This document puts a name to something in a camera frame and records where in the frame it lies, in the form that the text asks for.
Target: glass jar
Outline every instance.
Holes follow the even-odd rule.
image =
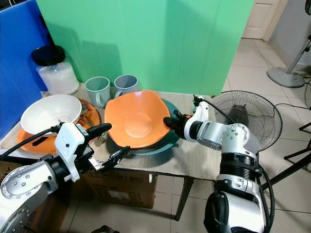
[[[71,95],[78,90],[79,82],[71,63],[65,60],[62,47],[43,46],[35,49],[31,56],[49,93]]]

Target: orange bowl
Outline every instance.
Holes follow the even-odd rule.
[[[153,91],[122,95],[107,103],[104,121],[112,124],[108,131],[120,147],[143,148],[161,140],[170,129],[163,123],[170,112]]]

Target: wooden table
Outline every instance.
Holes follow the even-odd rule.
[[[192,114],[192,95],[167,92],[158,92],[158,94],[161,98],[173,103],[181,113]],[[83,83],[80,84],[79,90],[74,96],[90,101]],[[98,109],[98,112],[103,120],[104,110]],[[210,120],[215,120],[212,108],[209,108],[209,118]],[[1,141],[3,148],[8,149],[16,144],[16,136],[19,129],[20,125],[18,124],[9,133],[10,136],[6,136]],[[97,160],[105,161],[110,155],[105,141],[105,137],[102,137],[90,143],[94,150],[93,156]],[[157,155],[129,155],[123,158],[115,169],[183,177],[184,186],[174,217],[178,221],[185,207],[194,179],[215,180],[219,174],[220,160],[220,151],[204,147],[197,142],[192,143],[179,139],[171,149]]]

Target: white door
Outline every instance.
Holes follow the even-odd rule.
[[[263,39],[280,0],[255,0],[243,38]]]

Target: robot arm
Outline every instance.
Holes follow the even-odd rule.
[[[80,125],[64,123],[55,140],[56,156],[19,167],[10,172],[0,186],[0,233],[21,233],[30,213],[49,194],[68,180],[77,181],[80,173],[94,168],[109,170],[118,164],[130,148],[112,154],[104,163],[96,161],[89,141],[109,130],[102,124],[84,130]]]
[[[164,123],[181,138],[222,151],[220,174],[207,200],[204,225],[210,233],[265,232],[263,203],[256,177],[259,142],[242,124],[224,125],[208,120],[206,103],[195,103],[193,116],[174,112]]]

